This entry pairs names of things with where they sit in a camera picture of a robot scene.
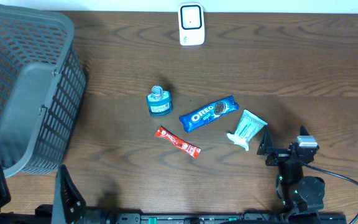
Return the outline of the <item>red Nescafe stick sachet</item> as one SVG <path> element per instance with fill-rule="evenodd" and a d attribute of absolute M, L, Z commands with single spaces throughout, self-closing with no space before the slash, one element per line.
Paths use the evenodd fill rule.
<path fill-rule="evenodd" d="M 155 136 L 158 138 L 166 139 L 167 141 L 170 141 L 176 148 L 180 149 L 183 152 L 186 152 L 189 154 L 192 158 L 197 159 L 199 156 L 199 153 L 201 152 L 201 149 L 197 146 L 194 146 L 174 134 L 172 134 L 170 131 L 165 129 L 163 126 L 159 127 L 158 130 L 155 133 Z"/>

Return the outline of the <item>mint green wipes packet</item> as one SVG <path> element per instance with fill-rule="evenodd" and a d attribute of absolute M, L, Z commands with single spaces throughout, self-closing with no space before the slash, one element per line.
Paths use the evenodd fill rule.
<path fill-rule="evenodd" d="M 249 110 L 244 110 L 234 134 L 227 133 L 227 137 L 238 146 L 249 150 L 249 141 L 264 127 L 267 122 L 260 119 Z"/>

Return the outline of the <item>teal mouthwash bottle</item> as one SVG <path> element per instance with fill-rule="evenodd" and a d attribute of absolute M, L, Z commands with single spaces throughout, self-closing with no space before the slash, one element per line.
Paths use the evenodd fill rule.
<path fill-rule="evenodd" d="M 151 116 L 163 116 L 173 110 L 170 92 L 158 85 L 152 87 L 151 93 L 146 96 L 146 102 Z"/>

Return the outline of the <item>blue Oreo cookie pack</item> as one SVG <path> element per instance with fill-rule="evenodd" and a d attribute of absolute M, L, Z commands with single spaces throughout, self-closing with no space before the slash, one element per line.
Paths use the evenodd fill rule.
<path fill-rule="evenodd" d="M 184 130 L 187 133 L 205 126 L 218 118 L 237 111 L 239 105 L 234 101 L 233 96 L 227 96 L 221 100 L 212 102 L 186 115 L 179 117 Z"/>

